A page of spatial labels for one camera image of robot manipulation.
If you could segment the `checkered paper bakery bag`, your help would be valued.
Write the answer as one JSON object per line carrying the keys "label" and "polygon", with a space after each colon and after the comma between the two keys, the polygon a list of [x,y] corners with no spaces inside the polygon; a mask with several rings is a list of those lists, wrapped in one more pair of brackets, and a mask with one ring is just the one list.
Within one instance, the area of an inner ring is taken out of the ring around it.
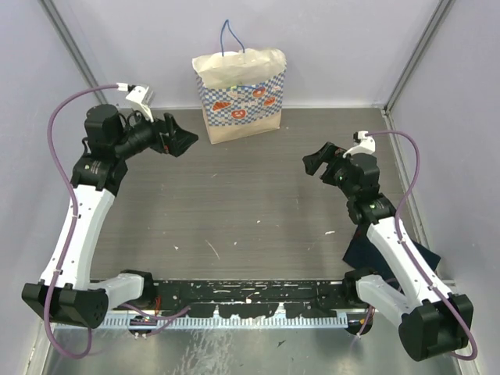
{"label": "checkered paper bakery bag", "polygon": [[280,128],[287,70],[277,48],[220,51],[191,60],[205,128],[216,145]]}

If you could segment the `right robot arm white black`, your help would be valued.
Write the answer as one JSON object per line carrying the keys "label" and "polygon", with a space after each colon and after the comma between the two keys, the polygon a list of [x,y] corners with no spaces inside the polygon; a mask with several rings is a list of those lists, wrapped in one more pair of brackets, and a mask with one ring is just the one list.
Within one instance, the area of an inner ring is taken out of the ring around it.
{"label": "right robot arm white black", "polygon": [[343,299],[358,308],[364,303],[378,310],[398,330],[406,353],[415,361],[477,345],[470,331],[473,304],[444,284],[427,264],[396,215],[391,201],[380,193],[380,170],[371,151],[346,151],[327,142],[302,159],[313,175],[339,188],[347,198],[352,222],[365,227],[366,238],[387,263],[400,288],[395,289],[372,270],[346,273]]}

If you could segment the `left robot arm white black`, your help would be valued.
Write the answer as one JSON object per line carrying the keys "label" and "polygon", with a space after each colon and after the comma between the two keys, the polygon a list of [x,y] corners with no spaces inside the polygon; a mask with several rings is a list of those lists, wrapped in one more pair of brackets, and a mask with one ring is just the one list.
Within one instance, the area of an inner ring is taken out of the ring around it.
{"label": "left robot arm white black", "polygon": [[90,280],[97,240],[128,171],[126,161],[147,149],[179,157],[198,135],[167,112],[161,119],[141,116],[131,126],[113,105],[89,109],[84,129],[84,154],[73,167],[73,194],[58,243],[40,280],[25,284],[21,298],[52,323],[95,329],[110,309],[125,302],[149,309],[156,300],[149,272],[124,270],[98,283]]}

